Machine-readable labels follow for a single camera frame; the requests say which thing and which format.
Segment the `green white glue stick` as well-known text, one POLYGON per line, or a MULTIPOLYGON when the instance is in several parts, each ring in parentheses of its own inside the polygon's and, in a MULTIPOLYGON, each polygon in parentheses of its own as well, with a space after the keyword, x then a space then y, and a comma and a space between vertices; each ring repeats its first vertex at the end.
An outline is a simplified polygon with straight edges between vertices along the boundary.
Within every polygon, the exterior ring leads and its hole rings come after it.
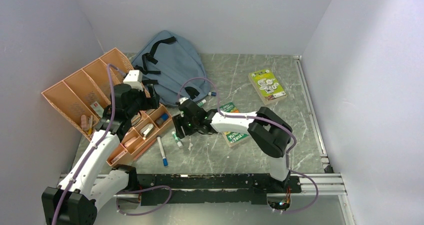
POLYGON ((177 136, 177 133, 175 131, 172 131, 171 134, 178 148, 181 149, 183 147, 181 139, 177 136))

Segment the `blue backpack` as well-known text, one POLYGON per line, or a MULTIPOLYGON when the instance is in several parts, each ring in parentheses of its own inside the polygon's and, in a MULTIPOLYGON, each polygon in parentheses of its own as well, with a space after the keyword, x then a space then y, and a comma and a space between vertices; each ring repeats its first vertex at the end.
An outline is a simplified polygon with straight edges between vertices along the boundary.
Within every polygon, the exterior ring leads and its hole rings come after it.
POLYGON ((177 96, 201 101, 211 91, 201 57, 185 38, 162 30, 132 58, 131 65, 140 70, 143 83, 154 84, 160 102, 175 107, 177 96))

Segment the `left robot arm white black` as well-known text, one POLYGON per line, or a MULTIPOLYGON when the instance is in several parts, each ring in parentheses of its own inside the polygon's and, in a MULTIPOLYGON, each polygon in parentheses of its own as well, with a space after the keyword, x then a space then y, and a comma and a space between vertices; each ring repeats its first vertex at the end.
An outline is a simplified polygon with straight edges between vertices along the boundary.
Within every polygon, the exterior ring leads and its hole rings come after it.
POLYGON ((96 183, 104 163, 120 145, 140 111, 157 109, 160 97, 153 84, 149 96, 141 85, 120 83, 111 88, 111 104, 95 127, 90 144, 71 172, 56 186, 47 187, 41 200, 48 225, 92 225, 100 209, 118 192, 134 192, 139 185, 135 168, 112 170, 96 183))

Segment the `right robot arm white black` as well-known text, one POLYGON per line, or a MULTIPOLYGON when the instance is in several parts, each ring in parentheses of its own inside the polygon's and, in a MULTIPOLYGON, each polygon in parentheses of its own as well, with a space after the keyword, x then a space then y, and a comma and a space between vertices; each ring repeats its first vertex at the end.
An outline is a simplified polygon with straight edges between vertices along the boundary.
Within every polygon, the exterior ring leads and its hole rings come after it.
POLYGON ((178 138, 196 133, 247 134, 270 159, 270 187, 275 192, 288 187, 291 175, 288 145, 296 139, 290 125, 270 108, 262 106, 247 113, 224 112, 219 108, 206 111, 190 99, 180 99, 178 110, 179 113, 172 118, 178 138))

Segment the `blue capped bottle in organizer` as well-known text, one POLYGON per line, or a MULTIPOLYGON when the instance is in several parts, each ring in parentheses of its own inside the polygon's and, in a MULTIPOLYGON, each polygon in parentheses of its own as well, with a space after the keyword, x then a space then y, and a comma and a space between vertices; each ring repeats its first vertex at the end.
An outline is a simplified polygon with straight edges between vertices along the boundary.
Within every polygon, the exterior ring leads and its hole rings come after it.
POLYGON ((155 120, 155 123, 159 127, 161 127, 168 118, 169 118, 169 115, 167 113, 163 113, 158 119, 155 120))

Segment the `white stapler in organizer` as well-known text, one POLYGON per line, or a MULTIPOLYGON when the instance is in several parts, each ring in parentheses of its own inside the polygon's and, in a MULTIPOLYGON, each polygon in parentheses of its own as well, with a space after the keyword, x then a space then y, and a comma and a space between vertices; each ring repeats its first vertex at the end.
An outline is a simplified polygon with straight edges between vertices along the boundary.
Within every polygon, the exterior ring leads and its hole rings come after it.
POLYGON ((143 140, 146 140, 147 137, 152 133, 152 131, 154 130, 154 125, 152 123, 149 123, 147 125, 145 125, 140 131, 140 135, 142 137, 143 140))

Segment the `small blue capped bottle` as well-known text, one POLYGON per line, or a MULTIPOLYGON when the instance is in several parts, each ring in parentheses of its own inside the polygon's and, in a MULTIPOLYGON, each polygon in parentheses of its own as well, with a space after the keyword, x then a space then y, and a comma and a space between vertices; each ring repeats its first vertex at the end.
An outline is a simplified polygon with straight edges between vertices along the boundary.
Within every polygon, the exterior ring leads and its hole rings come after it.
POLYGON ((213 92, 213 91, 210 91, 210 92, 208 93, 208 95, 209 95, 209 96, 212 96, 212 97, 216 97, 216 96, 217 96, 217 93, 216 93, 216 92, 213 92))

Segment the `pink eraser in organizer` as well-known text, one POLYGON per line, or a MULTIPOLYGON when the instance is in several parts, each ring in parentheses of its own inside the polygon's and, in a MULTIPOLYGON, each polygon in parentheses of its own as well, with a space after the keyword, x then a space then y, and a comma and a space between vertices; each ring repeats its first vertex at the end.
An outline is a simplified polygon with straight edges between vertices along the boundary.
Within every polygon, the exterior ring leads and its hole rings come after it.
POLYGON ((136 144, 138 142, 139 137, 132 137, 129 140, 127 140, 125 143, 123 143, 125 148, 128 148, 129 146, 136 144))

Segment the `blue capped whiteboard marker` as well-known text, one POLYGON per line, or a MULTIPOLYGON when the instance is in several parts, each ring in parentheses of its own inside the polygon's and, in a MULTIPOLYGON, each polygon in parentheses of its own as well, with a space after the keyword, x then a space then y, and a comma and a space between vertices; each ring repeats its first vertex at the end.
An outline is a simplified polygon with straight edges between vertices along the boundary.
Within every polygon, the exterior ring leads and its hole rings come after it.
POLYGON ((161 153, 163 166, 167 167, 168 166, 168 160, 167 160, 166 153, 165 153, 165 150, 164 150, 162 138, 160 136, 157 136, 156 140, 157 140, 158 145, 159 145, 159 150, 160 150, 160 153, 161 153))

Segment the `red white card box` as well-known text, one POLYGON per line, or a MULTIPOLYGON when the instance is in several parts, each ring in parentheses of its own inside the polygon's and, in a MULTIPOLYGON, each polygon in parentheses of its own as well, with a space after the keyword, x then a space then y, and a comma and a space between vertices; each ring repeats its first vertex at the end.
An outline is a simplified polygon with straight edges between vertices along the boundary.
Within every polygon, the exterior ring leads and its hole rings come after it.
POLYGON ((99 118, 103 117, 104 108, 97 102, 93 102, 90 107, 93 109, 93 111, 97 114, 99 118))

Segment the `wooden clips in organizer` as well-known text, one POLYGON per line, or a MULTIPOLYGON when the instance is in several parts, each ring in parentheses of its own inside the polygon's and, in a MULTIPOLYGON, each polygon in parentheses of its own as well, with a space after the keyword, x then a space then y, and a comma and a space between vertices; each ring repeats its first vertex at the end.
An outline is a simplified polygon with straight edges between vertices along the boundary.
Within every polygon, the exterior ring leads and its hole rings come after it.
POLYGON ((85 114, 81 115, 80 117, 80 127, 82 131, 90 137, 92 134, 92 128, 93 128, 93 121, 92 116, 87 117, 85 114))

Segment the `orange plastic desk organizer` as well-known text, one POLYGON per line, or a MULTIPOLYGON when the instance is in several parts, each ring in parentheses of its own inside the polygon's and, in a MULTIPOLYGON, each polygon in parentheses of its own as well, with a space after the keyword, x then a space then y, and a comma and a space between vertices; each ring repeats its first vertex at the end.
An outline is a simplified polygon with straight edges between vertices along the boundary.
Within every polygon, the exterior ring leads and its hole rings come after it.
MULTIPOLYGON (((88 140, 92 137, 88 137, 81 129, 81 115, 86 115, 88 118, 92 116, 93 123, 97 124, 100 117, 90 105, 98 102, 105 108, 111 103, 107 64, 113 64, 126 73, 133 69, 128 57, 117 48, 113 48, 42 92, 52 107, 88 140)), ((130 165, 136 161, 157 141, 157 136, 162 136, 172 126, 171 118, 168 118, 162 126, 155 123, 155 120, 164 113, 169 114, 169 111, 163 104, 154 110, 138 112, 136 116, 140 120, 129 129, 122 143, 114 145, 114 151, 106 160, 107 164, 115 167, 130 165), (140 130, 147 124, 153 124, 154 129, 147 139, 143 140, 140 130), (123 143, 133 137, 139 137, 137 143, 124 147, 123 143)))

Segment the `lime green paperback book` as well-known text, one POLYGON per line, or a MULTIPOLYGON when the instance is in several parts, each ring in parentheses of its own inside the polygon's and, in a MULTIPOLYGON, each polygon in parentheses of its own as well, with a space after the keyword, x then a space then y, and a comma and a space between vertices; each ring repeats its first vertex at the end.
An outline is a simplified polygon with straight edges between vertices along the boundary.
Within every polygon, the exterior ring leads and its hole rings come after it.
POLYGON ((262 69, 248 74, 248 78, 265 105, 278 102, 287 97, 282 84, 271 69, 262 69))

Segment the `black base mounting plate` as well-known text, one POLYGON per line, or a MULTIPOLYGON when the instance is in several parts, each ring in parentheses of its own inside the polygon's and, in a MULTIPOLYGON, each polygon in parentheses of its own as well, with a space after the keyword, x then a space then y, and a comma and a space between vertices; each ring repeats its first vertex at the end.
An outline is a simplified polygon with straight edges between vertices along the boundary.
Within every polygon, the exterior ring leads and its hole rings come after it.
POLYGON ((168 204, 239 203, 268 204, 268 196, 299 194, 300 179, 290 175, 284 181, 269 173, 224 174, 138 174, 137 182, 117 193, 118 197, 134 195, 141 206, 168 204))

